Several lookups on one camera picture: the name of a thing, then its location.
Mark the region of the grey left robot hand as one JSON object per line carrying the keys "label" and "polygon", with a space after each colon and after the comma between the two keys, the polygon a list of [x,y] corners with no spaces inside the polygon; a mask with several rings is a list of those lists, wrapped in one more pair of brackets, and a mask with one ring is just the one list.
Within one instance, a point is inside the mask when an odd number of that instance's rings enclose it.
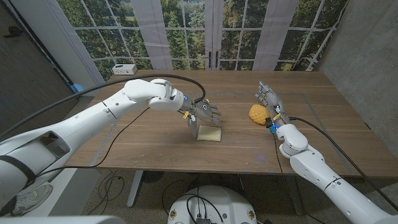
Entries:
{"label": "grey left robot hand", "polygon": [[197,134],[198,119],[221,126],[221,112],[218,111],[217,106],[212,103],[207,101],[194,103],[191,99],[187,99],[184,100],[181,110],[188,112],[187,124],[194,136]]}

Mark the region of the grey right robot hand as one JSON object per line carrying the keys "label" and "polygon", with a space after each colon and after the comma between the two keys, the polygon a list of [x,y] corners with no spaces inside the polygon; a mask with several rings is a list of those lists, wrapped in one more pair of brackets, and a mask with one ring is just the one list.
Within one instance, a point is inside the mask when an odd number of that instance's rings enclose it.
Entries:
{"label": "grey right robot hand", "polygon": [[266,85],[262,81],[259,81],[258,92],[259,93],[255,94],[255,96],[266,107],[267,112],[273,122],[277,126],[289,124],[290,119],[285,113],[284,104],[281,97],[274,92],[270,86]]}

